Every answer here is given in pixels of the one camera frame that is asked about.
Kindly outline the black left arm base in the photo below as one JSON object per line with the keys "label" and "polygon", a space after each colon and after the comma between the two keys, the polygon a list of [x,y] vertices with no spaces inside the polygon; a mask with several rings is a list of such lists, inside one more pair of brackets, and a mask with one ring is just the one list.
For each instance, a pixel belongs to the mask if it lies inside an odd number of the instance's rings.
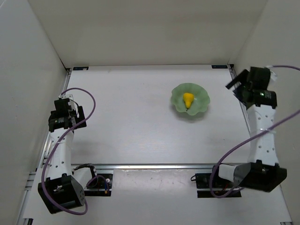
{"label": "black left arm base", "polygon": [[73,168],[72,175],[83,187],[85,196],[111,196],[112,173],[98,173],[93,164],[83,164]]}

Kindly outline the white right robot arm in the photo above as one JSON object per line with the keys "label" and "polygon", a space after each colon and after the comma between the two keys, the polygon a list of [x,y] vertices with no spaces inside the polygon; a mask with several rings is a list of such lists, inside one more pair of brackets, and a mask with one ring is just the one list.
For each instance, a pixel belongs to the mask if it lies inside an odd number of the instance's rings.
{"label": "white right robot arm", "polygon": [[241,165],[221,164],[217,168],[219,178],[235,187],[271,192],[287,177],[287,170],[279,166],[273,133],[277,95],[268,90],[276,75],[266,67],[251,67],[243,70],[227,84],[235,97],[246,107],[250,130],[250,153]]}

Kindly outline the yellow fake pear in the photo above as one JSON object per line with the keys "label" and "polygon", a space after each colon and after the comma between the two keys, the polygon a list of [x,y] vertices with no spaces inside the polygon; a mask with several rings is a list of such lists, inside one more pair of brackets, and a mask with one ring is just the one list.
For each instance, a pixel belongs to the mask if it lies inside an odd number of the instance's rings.
{"label": "yellow fake pear", "polygon": [[186,110],[188,110],[191,107],[191,104],[193,103],[194,98],[195,97],[192,93],[186,92],[183,94],[183,101],[185,103]]}

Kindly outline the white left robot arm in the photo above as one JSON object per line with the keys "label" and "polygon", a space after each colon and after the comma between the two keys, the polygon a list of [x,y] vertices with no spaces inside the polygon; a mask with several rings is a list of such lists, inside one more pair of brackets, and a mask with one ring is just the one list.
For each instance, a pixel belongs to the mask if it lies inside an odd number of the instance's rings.
{"label": "white left robot arm", "polygon": [[83,108],[74,102],[72,95],[60,95],[54,105],[48,119],[50,154],[37,190],[51,214],[64,211],[82,216],[85,211],[73,210],[85,205],[85,195],[82,185],[72,175],[71,144],[72,127],[85,118]]}

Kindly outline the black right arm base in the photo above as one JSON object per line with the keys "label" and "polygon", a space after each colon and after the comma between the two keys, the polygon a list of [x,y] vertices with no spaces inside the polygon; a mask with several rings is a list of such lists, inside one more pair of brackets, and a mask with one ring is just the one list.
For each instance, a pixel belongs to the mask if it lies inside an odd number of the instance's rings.
{"label": "black right arm base", "polygon": [[[197,198],[214,198],[209,187],[210,173],[196,173],[190,178],[191,182],[195,182],[197,189]],[[212,182],[212,188],[215,195],[221,196],[226,194],[233,187],[233,183],[215,176]],[[241,197],[242,187],[235,188],[226,198]]]}

